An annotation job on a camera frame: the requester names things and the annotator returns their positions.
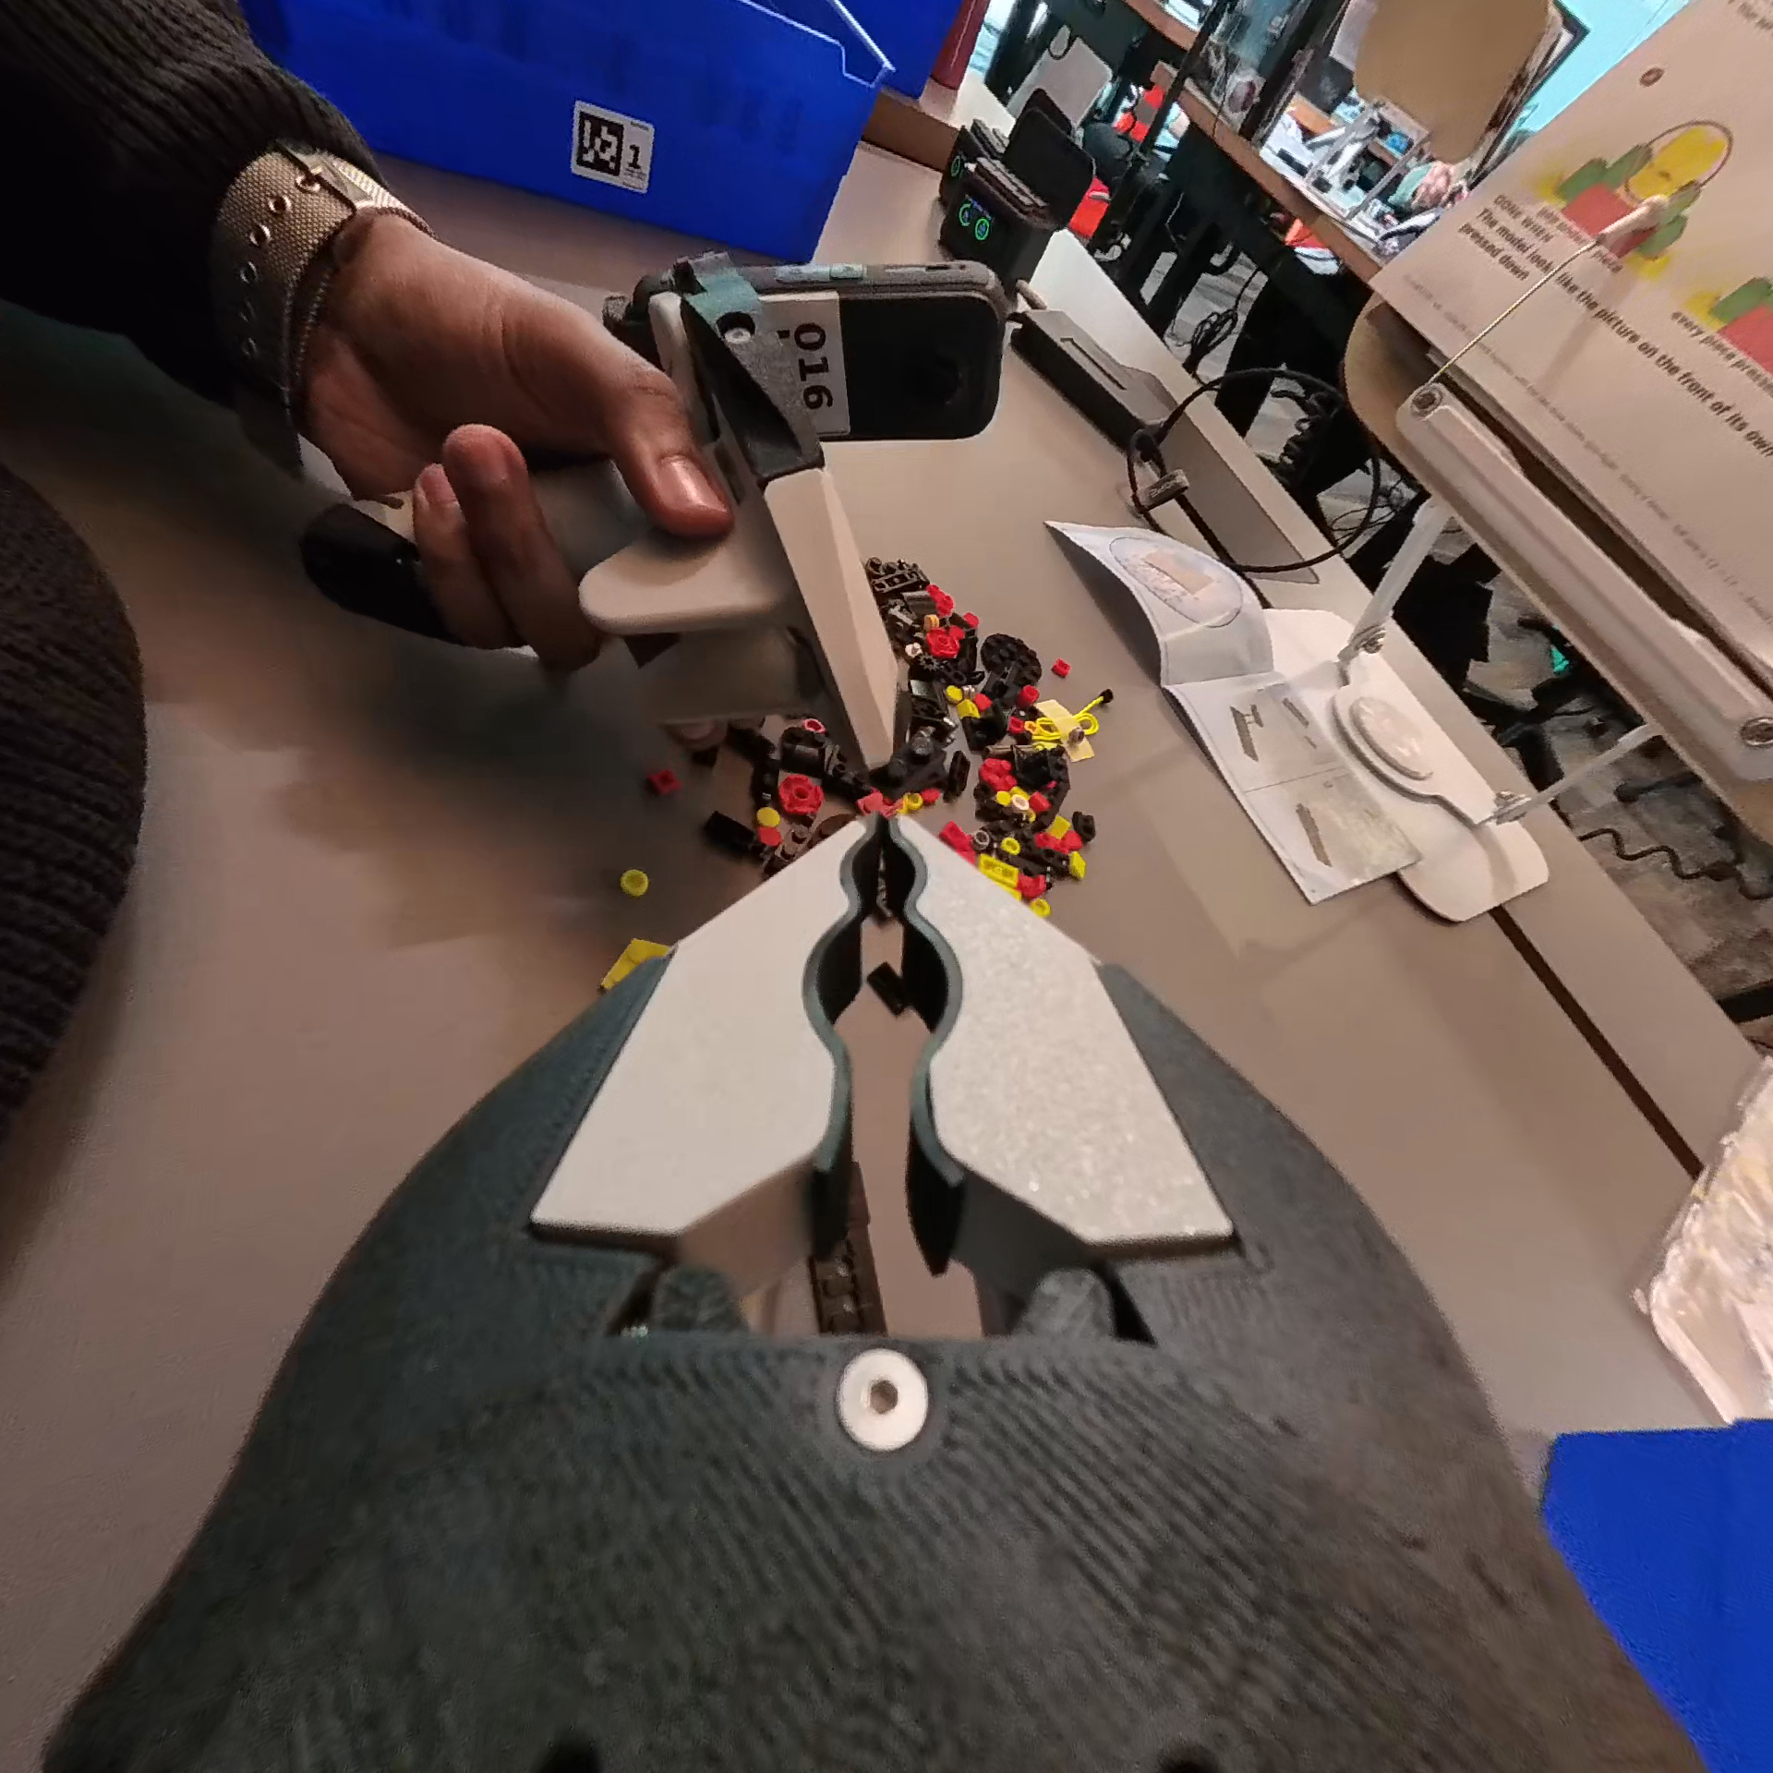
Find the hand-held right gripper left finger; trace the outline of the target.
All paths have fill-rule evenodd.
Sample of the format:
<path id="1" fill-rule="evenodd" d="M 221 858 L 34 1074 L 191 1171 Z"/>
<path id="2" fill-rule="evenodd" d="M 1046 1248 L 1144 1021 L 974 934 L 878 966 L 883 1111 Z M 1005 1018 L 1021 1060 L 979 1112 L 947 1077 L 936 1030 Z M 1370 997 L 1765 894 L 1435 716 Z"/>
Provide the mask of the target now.
<path id="1" fill-rule="evenodd" d="M 888 833 L 844 826 L 637 972 L 534 1235 L 714 1270 L 743 1300 L 841 1235 L 856 1080 L 836 1021 Z"/>

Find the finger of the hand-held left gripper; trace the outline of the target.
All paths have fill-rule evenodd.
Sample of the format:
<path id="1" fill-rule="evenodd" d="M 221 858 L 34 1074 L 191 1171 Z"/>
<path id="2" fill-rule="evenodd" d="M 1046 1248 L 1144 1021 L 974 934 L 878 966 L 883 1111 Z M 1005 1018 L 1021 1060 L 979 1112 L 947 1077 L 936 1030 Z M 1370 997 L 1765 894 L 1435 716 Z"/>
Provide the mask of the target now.
<path id="1" fill-rule="evenodd" d="M 852 518 L 827 466 L 763 485 L 764 507 L 811 618 L 834 710 L 859 766 L 901 744 L 900 656 L 880 620 Z"/>

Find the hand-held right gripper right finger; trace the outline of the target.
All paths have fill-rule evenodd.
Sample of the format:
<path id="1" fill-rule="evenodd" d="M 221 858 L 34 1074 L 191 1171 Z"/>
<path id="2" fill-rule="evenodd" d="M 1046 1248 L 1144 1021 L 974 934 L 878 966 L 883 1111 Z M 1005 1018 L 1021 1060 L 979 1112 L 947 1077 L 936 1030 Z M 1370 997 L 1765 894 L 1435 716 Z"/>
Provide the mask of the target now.
<path id="1" fill-rule="evenodd" d="M 1105 966 L 927 827 L 888 823 L 900 980 L 926 1044 L 905 1198 L 936 1276 L 1007 1335 L 1059 1270 L 1223 1254 L 1235 1225 Z"/>

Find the pile of lego pieces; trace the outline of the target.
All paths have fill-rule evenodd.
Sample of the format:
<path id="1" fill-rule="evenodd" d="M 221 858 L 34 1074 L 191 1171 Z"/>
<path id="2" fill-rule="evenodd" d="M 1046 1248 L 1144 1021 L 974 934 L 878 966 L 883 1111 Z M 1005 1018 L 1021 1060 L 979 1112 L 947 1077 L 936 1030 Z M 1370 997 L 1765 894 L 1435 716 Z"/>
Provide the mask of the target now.
<path id="1" fill-rule="evenodd" d="M 746 801 L 702 819 L 704 844 L 774 877 L 859 817 L 926 822 L 945 849 L 1050 919 L 1055 892 L 1085 878 L 1099 838 L 1095 817 L 1068 801 L 1114 692 L 1073 712 L 1047 695 L 1071 676 L 1066 659 L 988 631 L 917 562 L 874 558 L 866 571 L 901 668 L 898 752 L 868 771 L 819 716 L 735 725 L 699 763 L 731 752 L 746 764 Z"/>

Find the dark brown lego plate assembly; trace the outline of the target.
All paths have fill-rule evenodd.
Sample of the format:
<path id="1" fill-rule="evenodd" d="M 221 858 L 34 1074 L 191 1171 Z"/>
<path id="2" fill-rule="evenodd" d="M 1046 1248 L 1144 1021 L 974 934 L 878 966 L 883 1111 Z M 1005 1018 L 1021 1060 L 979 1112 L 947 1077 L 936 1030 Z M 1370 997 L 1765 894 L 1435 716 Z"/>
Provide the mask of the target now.
<path id="1" fill-rule="evenodd" d="M 826 1339 L 880 1339 L 889 1324 L 872 1245 L 872 1210 L 859 1163 L 849 1166 L 842 1225 L 809 1258 L 814 1322 Z"/>

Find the person's left forearm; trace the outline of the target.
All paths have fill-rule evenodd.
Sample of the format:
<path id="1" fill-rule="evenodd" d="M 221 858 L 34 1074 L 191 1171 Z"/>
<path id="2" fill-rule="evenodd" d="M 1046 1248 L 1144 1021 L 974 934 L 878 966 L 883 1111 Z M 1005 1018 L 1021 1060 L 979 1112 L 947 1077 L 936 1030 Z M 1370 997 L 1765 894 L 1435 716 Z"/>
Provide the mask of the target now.
<path id="1" fill-rule="evenodd" d="M 231 400 L 211 235 L 279 141 L 378 168 L 232 3 L 3 5 L 3 297 Z"/>

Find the person's left hand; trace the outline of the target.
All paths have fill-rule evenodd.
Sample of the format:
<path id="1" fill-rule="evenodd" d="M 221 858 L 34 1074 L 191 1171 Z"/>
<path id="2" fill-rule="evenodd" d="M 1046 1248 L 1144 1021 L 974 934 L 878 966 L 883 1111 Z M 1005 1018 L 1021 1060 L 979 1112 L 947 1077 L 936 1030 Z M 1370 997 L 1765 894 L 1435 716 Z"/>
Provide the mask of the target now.
<path id="1" fill-rule="evenodd" d="M 357 498 L 408 497 L 430 597 L 477 651 L 575 673 L 605 639 L 548 531 L 531 451 L 605 458 L 647 518 L 717 540 L 732 508 L 674 382 L 575 304 L 363 214 L 330 259 L 302 431 Z"/>

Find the black power adapter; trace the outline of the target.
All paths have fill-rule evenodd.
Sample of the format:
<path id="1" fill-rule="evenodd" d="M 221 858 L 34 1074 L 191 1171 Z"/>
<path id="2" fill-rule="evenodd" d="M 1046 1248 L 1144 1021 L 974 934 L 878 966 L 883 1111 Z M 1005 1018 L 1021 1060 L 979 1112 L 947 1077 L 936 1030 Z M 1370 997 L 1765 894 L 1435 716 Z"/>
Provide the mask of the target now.
<path id="1" fill-rule="evenodd" d="M 1120 448 L 1143 428 L 1155 428 L 1174 407 L 1158 377 L 1121 363 L 1059 310 L 1037 309 L 1017 317 L 1012 348 Z"/>

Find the black charging case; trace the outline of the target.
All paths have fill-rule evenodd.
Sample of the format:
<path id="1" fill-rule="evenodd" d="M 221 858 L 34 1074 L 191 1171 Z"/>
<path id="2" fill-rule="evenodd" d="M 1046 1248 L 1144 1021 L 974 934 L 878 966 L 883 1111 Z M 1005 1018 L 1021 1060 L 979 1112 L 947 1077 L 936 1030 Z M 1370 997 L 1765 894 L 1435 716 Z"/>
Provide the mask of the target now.
<path id="1" fill-rule="evenodd" d="M 1034 276 L 1095 178 L 1073 123 L 1046 100 L 1032 96 L 1007 133 L 965 123 L 939 185 L 942 252 L 984 267 L 1007 297 Z"/>

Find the background desk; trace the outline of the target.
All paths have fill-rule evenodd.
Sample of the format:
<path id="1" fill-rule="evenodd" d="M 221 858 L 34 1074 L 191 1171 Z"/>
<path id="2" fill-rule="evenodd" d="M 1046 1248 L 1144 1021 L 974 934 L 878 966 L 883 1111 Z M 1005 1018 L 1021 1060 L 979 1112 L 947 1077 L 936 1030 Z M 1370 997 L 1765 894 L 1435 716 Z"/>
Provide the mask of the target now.
<path id="1" fill-rule="evenodd" d="M 1202 5 L 1196 40 L 1174 80 L 1176 112 L 1186 120 L 1169 172 L 1186 179 L 1182 153 L 1214 151 L 1259 207 L 1333 254 L 1351 275 L 1372 282 L 1384 259 L 1356 172 L 1333 176 L 1347 123 L 1310 98 L 1312 79 L 1339 65 L 1335 40 L 1349 5 Z"/>

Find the white instruction booklet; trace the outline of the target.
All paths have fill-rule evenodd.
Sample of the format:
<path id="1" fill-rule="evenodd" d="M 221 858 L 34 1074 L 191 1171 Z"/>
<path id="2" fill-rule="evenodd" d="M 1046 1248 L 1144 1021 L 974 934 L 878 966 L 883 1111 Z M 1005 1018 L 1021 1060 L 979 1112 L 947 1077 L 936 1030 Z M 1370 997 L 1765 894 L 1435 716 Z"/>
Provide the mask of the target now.
<path id="1" fill-rule="evenodd" d="M 1271 611 L 1214 556 L 1150 527 L 1047 521 L 1307 902 L 1421 861 L 1280 668 Z"/>

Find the white document stand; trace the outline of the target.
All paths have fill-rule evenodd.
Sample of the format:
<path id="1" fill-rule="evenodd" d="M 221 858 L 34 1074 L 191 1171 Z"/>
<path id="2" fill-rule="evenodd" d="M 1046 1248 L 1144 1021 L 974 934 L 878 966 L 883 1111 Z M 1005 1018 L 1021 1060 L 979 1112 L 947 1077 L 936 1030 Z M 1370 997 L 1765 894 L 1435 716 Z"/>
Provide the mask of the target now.
<path id="1" fill-rule="evenodd" d="M 1386 655 L 1404 590 L 1452 521 L 1451 505 L 1430 498 L 1340 641 L 1303 635 L 1294 645 L 1292 660 L 1303 672 L 1291 683 L 1303 688 L 1304 712 L 1321 725 L 1337 757 L 1409 841 L 1412 859 L 1395 870 L 1397 881 L 1426 911 L 1459 924 L 1548 883 L 1546 856 L 1524 823 L 1530 813 L 1663 731 L 1640 722 L 1546 790 L 1495 788 Z"/>

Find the blue bin with marker label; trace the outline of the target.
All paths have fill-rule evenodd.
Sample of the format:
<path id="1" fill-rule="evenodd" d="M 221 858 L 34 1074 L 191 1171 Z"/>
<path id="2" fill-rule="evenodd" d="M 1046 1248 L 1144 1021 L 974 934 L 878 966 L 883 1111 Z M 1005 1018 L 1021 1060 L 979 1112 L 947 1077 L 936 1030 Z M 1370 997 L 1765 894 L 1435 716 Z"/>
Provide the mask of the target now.
<path id="1" fill-rule="evenodd" d="M 244 3 L 383 157 L 809 259 L 892 61 L 841 5 Z"/>

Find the clear plastic bag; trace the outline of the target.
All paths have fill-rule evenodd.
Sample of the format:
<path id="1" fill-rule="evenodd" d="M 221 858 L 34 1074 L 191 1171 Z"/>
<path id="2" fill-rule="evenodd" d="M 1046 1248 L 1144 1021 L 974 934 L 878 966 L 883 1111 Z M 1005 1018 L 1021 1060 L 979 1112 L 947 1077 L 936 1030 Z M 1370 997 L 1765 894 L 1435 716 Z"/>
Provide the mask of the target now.
<path id="1" fill-rule="evenodd" d="M 1724 1422 L 1772 1417 L 1772 1065 L 1738 1103 L 1646 1283 L 1656 1336 Z"/>

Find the instruction sign board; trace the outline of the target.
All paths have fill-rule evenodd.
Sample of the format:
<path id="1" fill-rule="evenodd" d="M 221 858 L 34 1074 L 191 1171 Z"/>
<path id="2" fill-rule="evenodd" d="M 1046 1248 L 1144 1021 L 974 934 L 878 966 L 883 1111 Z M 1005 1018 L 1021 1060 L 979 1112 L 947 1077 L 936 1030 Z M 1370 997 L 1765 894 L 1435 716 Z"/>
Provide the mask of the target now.
<path id="1" fill-rule="evenodd" d="M 1374 293 L 1404 455 L 1720 782 L 1769 782 L 1769 5 L 1686 5 Z"/>

